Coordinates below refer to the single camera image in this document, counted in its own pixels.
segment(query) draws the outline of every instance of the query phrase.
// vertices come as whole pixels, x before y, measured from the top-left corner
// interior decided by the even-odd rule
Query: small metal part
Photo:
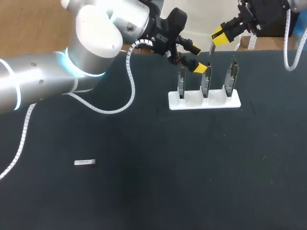
[[[202,74],[202,78],[201,78],[201,90],[202,90],[202,95],[204,98],[208,98],[209,96],[211,75],[212,75],[212,67],[211,67],[211,63],[208,62],[208,68],[206,72]]]
[[[93,164],[96,164],[95,159],[75,161],[73,165],[74,166],[82,166],[82,165],[93,165]]]
[[[211,47],[210,47],[210,51],[209,51],[209,56],[213,56],[213,54],[215,52],[215,48],[216,48],[216,45],[214,44],[214,42],[212,42]]]
[[[181,65],[178,75],[178,91],[180,99],[184,99],[184,92],[186,89],[186,68]]]
[[[234,88],[235,88],[236,78],[238,76],[238,73],[239,73],[239,66],[234,56],[231,66],[229,70],[227,71],[226,79],[225,79],[225,91],[226,91],[227,97],[232,96],[232,92],[234,91]]]
[[[128,31],[129,33],[132,33],[132,32],[134,31],[134,27],[133,27],[132,25],[128,25],[128,26],[127,26],[127,31]]]

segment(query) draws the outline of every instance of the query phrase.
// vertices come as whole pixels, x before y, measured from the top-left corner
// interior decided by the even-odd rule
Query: white stand
[[[225,88],[209,90],[209,97],[203,98],[202,90],[185,91],[185,99],[180,99],[179,92],[168,93],[169,108],[171,110],[188,109],[222,109],[241,107],[240,98],[236,90],[232,97],[227,97]]]

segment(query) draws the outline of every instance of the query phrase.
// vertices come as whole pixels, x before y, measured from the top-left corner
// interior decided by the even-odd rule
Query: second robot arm
[[[291,9],[301,12],[307,8],[307,0],[239,0],[238,17],[222,23],[212,35],[215,46],[229,44],[245,30],[257,35]]]

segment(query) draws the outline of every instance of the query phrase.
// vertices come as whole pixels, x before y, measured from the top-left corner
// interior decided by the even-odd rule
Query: cable
[[[129,48],[128,52],[127,52],[126,69],[127,69],[127,73],[128,73],[129,79],[130,79],[130,83],[131,83],[131,97],[130,97],[130,100],[128,101],[128,103],[124,107],[117,109],[117,110],[113,110],[113,111],[105,111],[105,110],[101,110],[101,109],[98,109],[98,108],[92,106],[91,104],[89,104],[88,102],[86,102],[85,100],[83,100],[81,97],[77,96],[74,93],[69,93],[68,95],[75,98],[76,100],[78,100],[82,104],[86,105],[88,108],[94,110],[95,112],[101,113],[101,114],[117,114],[117,113],[120,113],[120,112],[126,110],[132,104],[134,97],[135,97],[135,85],[134,85],[134,80],[133,80],[133,76],[132,76],[131,69],[130,69],[130,57],[131,57],[131,54],[132,54],[133,50],[135,49],[135,47],[140,45],[140,44],[146,44],[148,46],[153,46],[153,43],[150,40],[141,39],[141,40],[138,40],[135,43],[133,43],[131,45],[131,47]],[[0,174],[0,180],[3,179],[12,170],[12,168],[15,166],[18,159],[20,158],[20,155],[21,155],[23,148],[24,148],[24,142],[25,142],[25,138],[26,138],[26,135],[27,135],[27,131],[28,131],[30,116],[31,116],[31,113],[32,113],[35,105],[36,104],[32,104],[28,108],[28,111],[27,111],[27,114],[26,114],[25,120],[24,120],[24,129],[23,129],[23,134],[22,134],[22,137],[21,137],[21,140],[20,140],[18,151],[17,151],[13,161],[10,163],[10,165],[6,168],[6,170],[3,171],[3,173]]]
[[[301,41],[299,43],[299,46],[297,48],[296,56],[294,59],[294,63],[291,67],[289,67],[288,63],[288,37],[289,37],[289,30],[290,30],[290,21],[291,21],[291,10],[287,11],[287,21],[286,21],[286,31],[284,33],[284,47],[283,47],[283,61],[284,61],[284,66],[286,70],[288,71],[293,71],[296,69],[299,59],[301,57],[306,39],[307,39],[307,28],[301,38]]]
[[[18,151],[17,151],[13,161],[10,163],[10,165],[6,168],[6,170],[3,171],[3,173],[0,174],[0,180],[3,179],[12,170],[12,168],[15,166],[18,159],[20,158],[20,155],[21,155],[23,148],[24,148],[24,142],[25,142],[25,137],[27,135],[27,131],[28,131],[30,116],[31,116],[31,113],[32,113],[35,105],[36,104],[32,104],[28,108],[27,114],[26,114],[25,119],[24,119],[24,129],[23,129],[23,134],[22,134],[22,137],[21,137],[21,140],[20,140],[20,143],[19,143]]]
[[[131,57],[131,54],[132,54],[133,50],[135,49],[135,47],[138,46],[138,45],[141,45],[141,44],[153,46],[153,43],[150,40],[141,39],[141,40],[138,40],[135,43],[133,43],[131,45],[131,47],[129,48],[128,52],[127,52],[126,69],[127,69],[127,73],[128,73],[128,76],[129,76],[130,83],[131,83],[131,97],[130,97],[130,100],[128,101],[128,103],[124,107],[117,109],[117,110],[113,110],[113,111],[101,110],[101,109],[98,109],[98,108],[94,107],[93,105],[89,104],[87,101],[85,101],[84,99],[82,99],[81,97],[77,96],[74,93],[68,93],[68,95],[73,97],[74,99],[78,100],[79,102],[81,102],[82,104],[87,106],[88,108],[90,108],[90,109],[92,109],[95,112],[98,112],[100,114],[108,114],[108,115],[118,114],[118,113],[128,109],[130,107],[130,105],[132,104],[134,97],[135,97],[135,85],[134,85],[134,80],[133,80],[133,76],[132,76],[131,69],[130,69],[130,57]]]

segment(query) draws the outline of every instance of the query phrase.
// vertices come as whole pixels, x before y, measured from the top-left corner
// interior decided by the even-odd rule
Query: robotic arm
[[[155,53],[170,53],[172,64],[182,63],[198,73],[207,69],[177,52],[177,44],[195,55],[201,51],[179,36],[187,15],[178,8],[161,19],[157,6],[145,0],[61,0],[61,4],[74,18],[68,48],[0,59],[0,114],[50,96],[90,91],[119,54],[123,41],[148,39]]]
[[[215,46],[233,42],[245,30],[257,35],[291,9],[300,12],[307,8],[307,0],[239,0],[238,17],[222,23],[212,35]]]

